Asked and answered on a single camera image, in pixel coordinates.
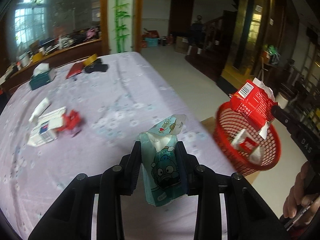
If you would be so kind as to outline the person right hand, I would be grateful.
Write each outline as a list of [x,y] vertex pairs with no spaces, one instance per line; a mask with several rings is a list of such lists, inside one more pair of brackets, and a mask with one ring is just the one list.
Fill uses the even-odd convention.
[[307,207],[310,204],[309,209],[298,221],[299,225],[308,225],[319,209],[319,194],[307,195],[304,193],[305,178],[310,167],[308,161],[302,165],[300,172],[296,176],[295,184],[291,187],[283,205],[284,218],[293,218],[297,214],[299,205]]

